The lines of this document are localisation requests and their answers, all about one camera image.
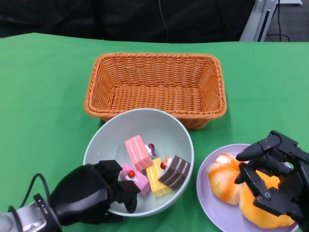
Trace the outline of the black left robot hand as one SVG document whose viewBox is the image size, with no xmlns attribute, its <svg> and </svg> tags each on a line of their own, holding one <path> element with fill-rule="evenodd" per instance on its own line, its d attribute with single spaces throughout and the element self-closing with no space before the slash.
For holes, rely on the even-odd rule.
<svg viewBox="0 0 309 232">
<path fill-rule="evenodd" d="M 120 181 L 121 170 L 115 160 L 101 160 L 79 166 L 66 175 L 50 195 L 50 206 L 60 224 L 120 222 L 122 216 L 109 212 L 113 202 L 135 212 L 140 189 L 132 180 Z"/>
</svg>

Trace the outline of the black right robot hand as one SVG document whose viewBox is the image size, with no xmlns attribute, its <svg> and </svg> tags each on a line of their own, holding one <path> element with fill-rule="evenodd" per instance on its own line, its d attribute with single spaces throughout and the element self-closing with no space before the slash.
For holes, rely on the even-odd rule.
<svg viewBox="0 0 309 232">
<path fill-rule="evenodd" d="M 246 183 L 253 205 L 275 216 L 287 215 L 309 230 L 309 154 L 295 140 L 272 130 L 242 150 L 236 184 Z"/>
</svg>

